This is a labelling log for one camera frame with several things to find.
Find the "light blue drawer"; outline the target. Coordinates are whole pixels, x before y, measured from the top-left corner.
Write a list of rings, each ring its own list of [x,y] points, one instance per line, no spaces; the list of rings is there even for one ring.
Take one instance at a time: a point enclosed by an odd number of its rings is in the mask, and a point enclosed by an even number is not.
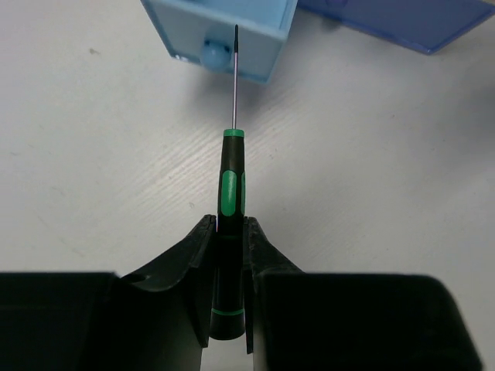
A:
[[[168,54],[206,70],[267,83],[285,45],[296,1],[143,1]]]

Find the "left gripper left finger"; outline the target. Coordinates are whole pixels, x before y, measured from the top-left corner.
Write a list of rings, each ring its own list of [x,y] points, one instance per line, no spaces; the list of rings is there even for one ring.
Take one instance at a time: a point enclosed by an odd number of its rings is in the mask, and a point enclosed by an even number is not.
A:
[[[215,218],[120,279],[117,370],[198,370],[208,346]]]

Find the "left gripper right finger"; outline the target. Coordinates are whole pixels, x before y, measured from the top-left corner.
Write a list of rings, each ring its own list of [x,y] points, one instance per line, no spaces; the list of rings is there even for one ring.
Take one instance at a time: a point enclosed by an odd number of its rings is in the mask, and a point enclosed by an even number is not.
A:
[[[243,289],[246,351],[252,356],[254,370],[266,370],[265,330],[258,300],[263,274],[294,274],[302,270],[280,252],[266,237],[254,217],[243,225]]]

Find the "small green screwdriver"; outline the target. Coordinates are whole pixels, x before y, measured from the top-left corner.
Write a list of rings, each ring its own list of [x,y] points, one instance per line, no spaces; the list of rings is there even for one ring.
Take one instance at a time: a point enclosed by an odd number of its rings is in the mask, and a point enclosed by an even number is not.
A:
[[[217,200],[217,265],[210,337],[236,339],[244,334],[243,225],[245,212],[244,131],[237,127],[239,27],[234,28],[231,127],[224,131]]]

